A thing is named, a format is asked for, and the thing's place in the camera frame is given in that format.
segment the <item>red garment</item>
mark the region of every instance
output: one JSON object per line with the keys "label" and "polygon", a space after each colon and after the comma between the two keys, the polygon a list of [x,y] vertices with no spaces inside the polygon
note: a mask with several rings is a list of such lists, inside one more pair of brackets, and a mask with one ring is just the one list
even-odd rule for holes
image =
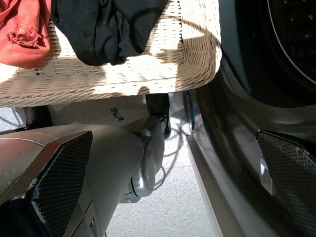
{"label": "red garment", "polygon": [[30,69],[50,50],[51,0],[0,0],[0,63]]}

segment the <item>white wicker basket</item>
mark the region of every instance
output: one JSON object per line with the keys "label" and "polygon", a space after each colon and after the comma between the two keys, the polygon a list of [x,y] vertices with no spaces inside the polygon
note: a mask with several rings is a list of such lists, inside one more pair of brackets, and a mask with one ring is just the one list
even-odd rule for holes
{"label": "white wicker basket", "polygon": [[0,64],[0,107],[24,107],[188,90],[210,82],[221,60],[218,0],[169,0],[142,55],[87,66],[50,23],[38,68]]}

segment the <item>mesh grille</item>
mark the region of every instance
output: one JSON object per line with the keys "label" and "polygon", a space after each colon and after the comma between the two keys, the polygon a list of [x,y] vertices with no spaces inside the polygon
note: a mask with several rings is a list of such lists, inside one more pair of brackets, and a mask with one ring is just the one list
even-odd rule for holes
{"label": "mesh grille", "polygon": [[49,233],[62,237],[78,201],[92,134],[64,145],[34,188],[33,205]]}
{"label": "mesh grille", "polygon": [[299,144],[260,132],[258,141],[270,176],[293,225],[316,237],[316,164]]}

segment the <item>black garment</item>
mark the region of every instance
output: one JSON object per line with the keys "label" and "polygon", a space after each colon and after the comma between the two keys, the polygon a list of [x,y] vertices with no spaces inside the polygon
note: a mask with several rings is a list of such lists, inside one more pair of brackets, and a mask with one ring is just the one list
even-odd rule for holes
{"label": "black garment", "polygon": [[53,0],[52,17],[77,57],[112,65],[145,50],[167,0]]}

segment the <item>woven texture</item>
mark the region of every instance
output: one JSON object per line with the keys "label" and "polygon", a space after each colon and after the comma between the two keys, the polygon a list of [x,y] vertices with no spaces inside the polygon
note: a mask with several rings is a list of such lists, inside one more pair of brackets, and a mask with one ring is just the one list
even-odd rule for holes
{"label": "woven texture", "polygon": [[40,67],[0,64],[1,107],[189,90],[214,78],[222,55],[218,0],[169,0],[145,52],[122,65],[85,65],[52,23],[48,31],[51,52]]}
{"label": "woven texture", "polygon": [[87,133],[64,145],[33,190],[36,210],[54,237],[64,235],[77,204],[91,143]]}
{"label": "woven texture", "polygon": [[259,133],[258,142],[273,184],[292,225],[316,237],[316,164],[305,149],[276,136]]}

